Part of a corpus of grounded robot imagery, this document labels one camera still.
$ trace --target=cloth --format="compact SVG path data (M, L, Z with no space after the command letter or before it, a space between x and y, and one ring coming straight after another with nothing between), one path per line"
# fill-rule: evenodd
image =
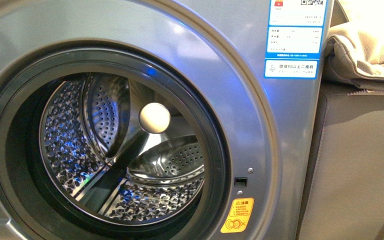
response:
M330 28L323 79L384 91L384 17Z

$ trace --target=warning sticker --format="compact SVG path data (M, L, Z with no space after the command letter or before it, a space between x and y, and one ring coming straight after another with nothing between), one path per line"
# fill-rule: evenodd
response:
M224 234L243 232L247 228L253 206L254 198L252 197L233 200L229 216L227 216L220 232Z

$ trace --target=front-loading washing machine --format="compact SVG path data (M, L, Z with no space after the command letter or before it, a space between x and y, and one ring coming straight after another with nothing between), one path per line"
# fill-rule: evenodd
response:
M0 239L294 239L332 0L0 0Z

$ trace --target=energy label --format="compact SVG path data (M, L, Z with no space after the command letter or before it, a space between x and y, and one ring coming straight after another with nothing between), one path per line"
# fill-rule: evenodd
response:
M271 0L266 78L316 79L328 0Z

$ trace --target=washing machine door opening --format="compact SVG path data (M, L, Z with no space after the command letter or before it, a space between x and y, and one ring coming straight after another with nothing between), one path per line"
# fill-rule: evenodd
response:
M225 204L225 149L197 91L131 53L53 54L0 95L3 194L46 239L201 234L208 224L193 219Z
M140 226L195 202L204 183L201 146L167 99L100 72L54 85L40 118L41 159L72 204L102 221Z

